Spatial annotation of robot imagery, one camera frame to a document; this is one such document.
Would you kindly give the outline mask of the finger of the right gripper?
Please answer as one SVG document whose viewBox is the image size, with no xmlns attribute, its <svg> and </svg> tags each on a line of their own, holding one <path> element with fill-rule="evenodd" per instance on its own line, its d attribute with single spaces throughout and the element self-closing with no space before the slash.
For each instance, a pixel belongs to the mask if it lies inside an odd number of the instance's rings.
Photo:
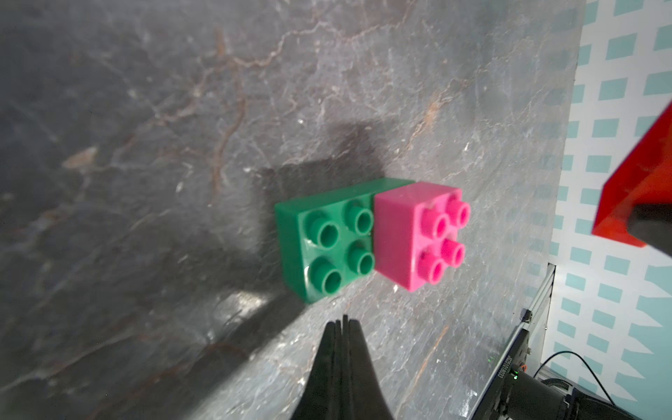
<svg viewBox="0 0 672 420">
<path fill-rule="evenodd" d="M 672 208 L 670 204 L 640 204 L 628 218 L 628 234 L 672 257 Z"/>
</svg>

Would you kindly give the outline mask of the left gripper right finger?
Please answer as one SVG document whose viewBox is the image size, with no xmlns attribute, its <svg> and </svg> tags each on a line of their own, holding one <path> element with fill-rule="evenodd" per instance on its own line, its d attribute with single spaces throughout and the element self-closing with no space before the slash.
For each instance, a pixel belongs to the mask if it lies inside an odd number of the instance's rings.
<svg viewBox="0 0 672 420">
<path fill-rule="evenodd" d="M 343 317 L 343 418 L 393 419 L 359 320 Z"/>
</svg>

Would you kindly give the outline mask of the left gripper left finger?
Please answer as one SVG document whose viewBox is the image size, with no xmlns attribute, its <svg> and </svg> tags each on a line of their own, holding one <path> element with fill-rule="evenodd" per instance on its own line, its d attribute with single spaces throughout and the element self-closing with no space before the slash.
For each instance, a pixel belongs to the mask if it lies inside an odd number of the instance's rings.
<svg viewBox="0 0 672 420">
<path fill-rule="evenodd" d="M 329 321 L 292 420 L 341 418 L 341 347 L 341 322 Z"/>
</svg>

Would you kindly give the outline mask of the red lego brick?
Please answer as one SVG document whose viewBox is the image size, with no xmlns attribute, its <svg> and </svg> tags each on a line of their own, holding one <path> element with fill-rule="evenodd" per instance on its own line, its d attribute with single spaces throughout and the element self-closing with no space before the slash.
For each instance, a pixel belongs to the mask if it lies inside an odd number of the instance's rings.
<svg viewBox="0 0 672 420">
<path fill-rule="evenodd" d="M 638 248 L 649 246 L 628 234 L 628 218 L 640 204 L 671 205 L 670 107 L 603 186 L 591 233 Z"/>
</svg>

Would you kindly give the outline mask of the green lego brick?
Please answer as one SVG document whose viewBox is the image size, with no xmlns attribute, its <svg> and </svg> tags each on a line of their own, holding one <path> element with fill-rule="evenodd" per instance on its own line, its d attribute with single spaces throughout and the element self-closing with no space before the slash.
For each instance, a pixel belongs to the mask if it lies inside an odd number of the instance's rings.
<svg viewBox="0 0 672 420">
<path fill-rule="evenodd" d="M 378 178 L 274 206 L 283 280 L 306 304 L 331 297 L 375 268 L 374 198 L 411 180 Z"/>
</svg>

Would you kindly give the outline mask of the pink lego brick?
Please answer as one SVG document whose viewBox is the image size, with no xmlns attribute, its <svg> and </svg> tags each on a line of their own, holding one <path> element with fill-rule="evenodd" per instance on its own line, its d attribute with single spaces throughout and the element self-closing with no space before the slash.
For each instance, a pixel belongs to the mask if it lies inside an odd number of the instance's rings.
<svg viewBox="0 0 672 420">
<path fill-rule="evenodd" d="M 471 206 L 461 189 L 416 182 L 374 198 L 377 272 L 414 292 L 462 266 L 467 252 L 458 233 L 470 220 Z"/>
</svg>

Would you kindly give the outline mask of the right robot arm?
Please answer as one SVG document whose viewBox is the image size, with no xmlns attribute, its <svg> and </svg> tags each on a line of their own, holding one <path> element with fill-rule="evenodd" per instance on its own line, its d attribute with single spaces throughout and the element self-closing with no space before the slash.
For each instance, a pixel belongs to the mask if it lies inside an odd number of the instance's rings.
<svg viewBox="0 0 672 420">
<path fill-rule="evenodd" d="M 574 248 L 558 266 L 538 365 L 503 371 L 508 419 L 668 419 L 671 416 L 671 208 L 636 206 L 632 257 Z"/>
</svg>

